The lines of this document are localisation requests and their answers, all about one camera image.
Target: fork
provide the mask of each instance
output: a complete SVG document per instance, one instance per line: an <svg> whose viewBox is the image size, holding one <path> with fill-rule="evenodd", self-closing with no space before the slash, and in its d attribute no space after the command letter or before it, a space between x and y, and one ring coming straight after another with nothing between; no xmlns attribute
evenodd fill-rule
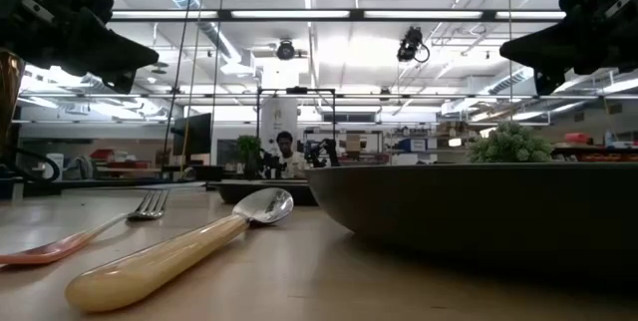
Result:
<svg viewBox="0 0 638 321"><path fill-rule="evenodd" d="M29 250L0 255L0 265L33 265L58 261L86 246L96 236L124 219L132 222L157 220L161 218L166 211L168 193L168 189L150 190L135 211L120 214L100 226L67 236L62 240Z"/></svg>

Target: security camera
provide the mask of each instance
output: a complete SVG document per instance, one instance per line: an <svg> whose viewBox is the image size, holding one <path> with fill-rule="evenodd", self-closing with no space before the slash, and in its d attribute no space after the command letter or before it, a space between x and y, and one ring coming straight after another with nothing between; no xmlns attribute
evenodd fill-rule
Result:
<svg viewBox="0 0 638 321"><path fill-rule="evenodd" d="M292 41L283 40L277 48L277 58L282 61L289 61L295 57L295 48L292 47Z"/></svg>
<svg viewBox="0 0 638 321"><path fill-rule="evenodd" d="M399 46L399 52L397 52L399 62L415 60L419 63L425 63L430 59L430 49L423 43L423 33L420 27L410 27ZM417 55L421 49L425 50L428 55L425 59L419 60Z"/></svg>

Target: gray bowl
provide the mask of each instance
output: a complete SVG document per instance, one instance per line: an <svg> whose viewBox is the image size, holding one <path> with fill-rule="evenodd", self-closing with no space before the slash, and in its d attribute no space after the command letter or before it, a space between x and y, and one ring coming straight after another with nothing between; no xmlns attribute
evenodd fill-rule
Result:
<svg viewBox="0 0 638 321"><path fill-rule="evenodd" d="M638 163L307 170L320 206L372 240L507 268L638 280Z"/></svg>

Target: computer monitor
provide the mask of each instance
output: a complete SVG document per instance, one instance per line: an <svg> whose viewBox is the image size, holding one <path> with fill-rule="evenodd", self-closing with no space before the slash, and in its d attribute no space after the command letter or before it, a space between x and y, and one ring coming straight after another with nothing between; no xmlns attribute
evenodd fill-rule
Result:
<svg viewBox="0 0 638 321"><path fill-rule="evenodd" d="M172 154L181 156L186 139L186 121L188 121L188 142L185 148L186 164L190 163L191 155L210 154L210 118L211 114L175 120L170 129L172 137Z"/></svg>

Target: man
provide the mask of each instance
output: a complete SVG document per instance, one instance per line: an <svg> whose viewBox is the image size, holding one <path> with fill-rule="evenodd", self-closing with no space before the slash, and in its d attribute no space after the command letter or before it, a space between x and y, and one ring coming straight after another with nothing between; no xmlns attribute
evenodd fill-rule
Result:
<svg viewBox="0 0 638 321"><path fill-rule="evenodd" d="M281 163L286 163L286 170L281 176L283 178L303 178L303 170L306 168L306 160L299 152L292 150L292 135L288 132L281 132L277 135L277 144L281 151Z"/></svg>

